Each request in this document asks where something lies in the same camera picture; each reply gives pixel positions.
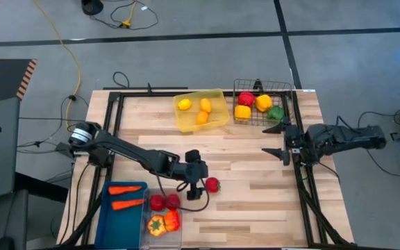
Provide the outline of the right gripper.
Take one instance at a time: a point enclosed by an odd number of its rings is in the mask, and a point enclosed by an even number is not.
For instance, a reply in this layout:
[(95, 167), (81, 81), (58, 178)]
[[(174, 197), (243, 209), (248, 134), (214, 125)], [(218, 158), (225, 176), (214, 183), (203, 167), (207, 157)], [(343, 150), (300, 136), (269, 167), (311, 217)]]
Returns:
[(304, 145), (304, 135), (297, 125), (289, 125), (289, 122), (279, 122), (277, 125), (266, 128), (263, 133), (281, 134), (284, 131), (284, 150), (262, 148), (262, 151), (277, 157), (284, 166), (290, 164), (290, 151), (299, 149)]

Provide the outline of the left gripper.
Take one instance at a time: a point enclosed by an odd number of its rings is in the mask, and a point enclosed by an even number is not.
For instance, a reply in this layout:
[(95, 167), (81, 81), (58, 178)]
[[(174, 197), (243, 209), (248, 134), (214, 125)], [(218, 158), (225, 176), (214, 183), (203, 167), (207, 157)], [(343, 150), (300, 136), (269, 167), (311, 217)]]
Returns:
[[(208, 178), (208, 166), (204, 161), (179, 163), (177, 165), (177, 179), (187, 183), (197, 183), (203, 178)], [(200, 199), (203, 192), (202, 187), (187, 191), (187, 200)]]

